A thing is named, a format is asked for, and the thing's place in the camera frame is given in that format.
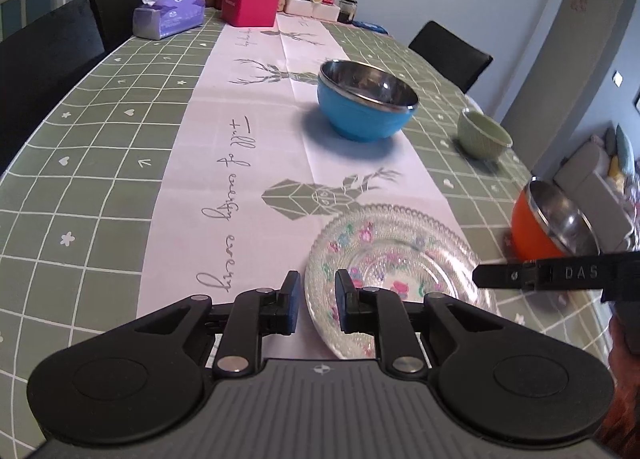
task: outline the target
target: glass plate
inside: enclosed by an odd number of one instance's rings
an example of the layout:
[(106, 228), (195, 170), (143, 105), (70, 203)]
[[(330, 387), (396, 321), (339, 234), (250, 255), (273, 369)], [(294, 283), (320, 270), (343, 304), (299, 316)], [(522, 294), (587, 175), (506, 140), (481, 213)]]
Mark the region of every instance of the glass plate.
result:
[(428, 215), (401, 206), (366, 205), (334, 219), (316, 239), (305, 272), (306, 303), (338, 358), (371, 358), (372, 336), (340, 331), (336, 270), (348, 270), (356, 287), (384, 287), (403, 300), (421, 302), (430, 291), (440, 291), (497, 314), (494, 293), (472, 282), (477, 264), (471, 248)]

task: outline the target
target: silver screw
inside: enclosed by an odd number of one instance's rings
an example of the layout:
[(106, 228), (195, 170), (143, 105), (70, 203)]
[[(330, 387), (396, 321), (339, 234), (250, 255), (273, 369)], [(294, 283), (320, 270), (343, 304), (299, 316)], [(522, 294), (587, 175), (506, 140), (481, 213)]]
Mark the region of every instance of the silver screw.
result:
[(424, 367), (424, 362), (413, 356), (401, 356), (396, 358), (393, 363), (394, 369), (401, 373), (417, 373)]
[(225, 356), (218, 360), (218, 367), (228, 373), (239, 373), (249, 366), (246, 358), (241, 356)]

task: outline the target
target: white container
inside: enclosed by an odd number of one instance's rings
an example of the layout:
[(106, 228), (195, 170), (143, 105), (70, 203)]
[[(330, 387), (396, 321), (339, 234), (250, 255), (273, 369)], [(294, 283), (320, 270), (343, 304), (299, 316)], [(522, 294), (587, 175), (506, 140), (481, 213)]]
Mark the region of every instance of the white container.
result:
[(298, 15), (300, 17), (311, 17), (314, 4), (311, 1), (287, 0), (284, 11), (290, 15)]
[(340, 13), (339, 6), (328, 6), (327, 4), (313, 4), (313, 10), (311, 16), (314, 19), (320, 20), (332, 20), (336, 22), (338, 20), (338, 14)]

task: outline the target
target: dining table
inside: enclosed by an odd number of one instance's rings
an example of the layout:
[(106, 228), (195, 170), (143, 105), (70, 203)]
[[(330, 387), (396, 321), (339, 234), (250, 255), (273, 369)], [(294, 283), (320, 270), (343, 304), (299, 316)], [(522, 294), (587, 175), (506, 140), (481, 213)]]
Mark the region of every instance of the dining table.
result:
[[(374, 65), (420, 103), (372, 144), (318, 109), (327, 59)], [(513, 150), (469, 158), (465, 95), (391, 36), (278, 14), (233, 28), (215, 10), (162, 40), (130, 38), (50, 112), (0, 182), (0, 457), (43, 440), (27, 403), (37, 364), (194, 293), (214, 303), (305, 270), (335, 216), (395, 203), (436, 218), (481, 262), (513, 257), (510, 219), (530, 173)], [(597, 292), (496, 289), (499, 314), (603, 362)], [(308, 310), (265, 356), (330, 359)]]

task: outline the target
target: pink box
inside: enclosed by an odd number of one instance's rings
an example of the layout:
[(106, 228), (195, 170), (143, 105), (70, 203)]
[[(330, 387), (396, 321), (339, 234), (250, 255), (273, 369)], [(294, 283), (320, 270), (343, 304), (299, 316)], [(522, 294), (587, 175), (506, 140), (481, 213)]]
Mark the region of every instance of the pink box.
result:
[(236, 28), (272, 28), (278, 0), (223, 0), (222, 20)]

